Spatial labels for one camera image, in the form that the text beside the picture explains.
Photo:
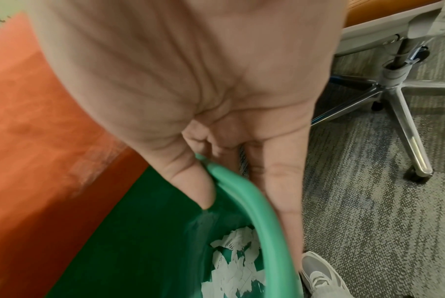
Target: shoe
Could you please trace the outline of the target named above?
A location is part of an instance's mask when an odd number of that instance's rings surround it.
[[[312,294],[324,286],[336,286],[350,291],[343,281],[342,277],[335,269],[323,258],[312,251],[305,252],[301,259],[303,268],[300,271],[301,279]]]

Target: shoelace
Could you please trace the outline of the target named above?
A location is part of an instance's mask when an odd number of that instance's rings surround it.
[[[331,285],[331,282],[332,281],[325,276],[317,276],[312,280],[312,284],[316,289],[324,286],[329,286]]]

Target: gray carpet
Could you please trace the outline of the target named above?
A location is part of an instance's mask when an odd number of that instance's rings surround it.
[[[410,78],[445,80],[445,37]],[[336,59],[336,74],[378,74],[384,49]],[[316,114],[353,91],[328,85]],[[445,298],[445,97],[407,97],[434,166],[426,185],[384,111],[369,107],[314,128],[304,185],[306,248],[335,266],[356,298]]]

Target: office chair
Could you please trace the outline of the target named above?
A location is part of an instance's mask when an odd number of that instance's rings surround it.
[[[426,36],[445,0],[350,0],[346,28],[336,56],[380,45],[401,42],[394,59],[383,65],[377,80],[332,75],[330,82],[360,90],[362,94],[315,117],[311,126],[333,120],[365,104],[373,110],[383,106],[396,122],[398,134],[412,161],[405,178],[425,183],[433,174],[404,94],[445,95],[445,81],[409,81],[411,68],[430,51]]]

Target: chair seat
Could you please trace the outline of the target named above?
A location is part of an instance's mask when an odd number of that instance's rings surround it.
[[[345,27],[366,23],[441,0],[349,0]]]

